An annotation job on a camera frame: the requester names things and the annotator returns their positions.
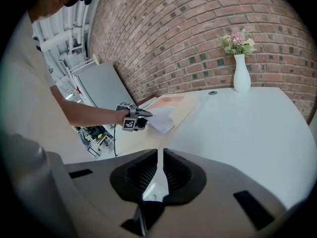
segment black slot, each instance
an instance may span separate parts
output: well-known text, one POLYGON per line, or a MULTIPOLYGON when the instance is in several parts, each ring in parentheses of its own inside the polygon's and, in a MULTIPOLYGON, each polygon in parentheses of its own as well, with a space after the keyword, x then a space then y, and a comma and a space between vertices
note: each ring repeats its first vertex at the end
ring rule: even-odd
POLYGON ((261 230, 274 221, 274 217, 246 190, 234 193, 233 196, 257 230, 261 230))
POLYGON ((68 173, 70 178, 74 179, 74 178, 78 178, 78 177, 83 177, 89 174, 92 174, 93 172, 90 169, 84 169, 84 170, 80 170, 80 171, 75 171, 75 172, 70 172, 68 173))

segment white beam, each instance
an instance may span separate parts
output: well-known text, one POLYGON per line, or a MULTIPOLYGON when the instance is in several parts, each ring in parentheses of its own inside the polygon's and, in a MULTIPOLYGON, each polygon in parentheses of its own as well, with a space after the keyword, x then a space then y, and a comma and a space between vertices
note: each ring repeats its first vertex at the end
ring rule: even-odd
MULTIPOLYGON (((88 32, 89 27, 90 27, 90 24, 86 24, 85 25, 85 32, 88 32)), ((78 31, 79 31, 78 28, 79 27, 75 27, 73 29, 74 36, 76 36, 78 34, 78 31)), ((40 43, 42 52, 50 50, 51 48, 55 47, 56 45, 61 44, 61 43, 65 42, 65 41, 68 41, 69 40, 68 31, 70 31, 70 30, 66 30, 66 31, 64 31, 64 32, 62 32, 60 34, 56 34, 55 36, 49 38, 48 40, 40 43)))

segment person's arm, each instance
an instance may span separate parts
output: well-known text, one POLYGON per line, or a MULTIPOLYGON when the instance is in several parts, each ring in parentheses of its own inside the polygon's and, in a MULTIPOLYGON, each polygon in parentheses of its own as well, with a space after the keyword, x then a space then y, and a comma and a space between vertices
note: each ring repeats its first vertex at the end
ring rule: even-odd
POLYGON ((72 126, 92 127, 115 123, 122 125, 124 118, 129 114, 128 110, 100 109, 68 101, 64 99, 57 86, 52 86, 51 92, 72 126))

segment white flower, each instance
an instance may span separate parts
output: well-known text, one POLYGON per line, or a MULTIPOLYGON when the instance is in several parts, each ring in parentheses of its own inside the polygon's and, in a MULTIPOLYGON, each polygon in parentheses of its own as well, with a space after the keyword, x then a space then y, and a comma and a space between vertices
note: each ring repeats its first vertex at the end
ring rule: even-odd
POLYGON ((251 38, 249 38, 247 42, 249 43, 250 46, 254 46, 255 44, 254 40, 252 40, 251 38))

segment white vase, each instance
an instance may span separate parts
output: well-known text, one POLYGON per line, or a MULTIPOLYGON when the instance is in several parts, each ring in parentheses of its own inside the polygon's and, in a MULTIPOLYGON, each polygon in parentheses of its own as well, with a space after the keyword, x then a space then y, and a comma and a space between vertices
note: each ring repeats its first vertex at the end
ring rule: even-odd
POLYGON ((234 55, 236 59, 236 71, 234 73, 233 85, 239 93, 247 92, 251 87, 251 78, 246 67, 243 55, 234 55))

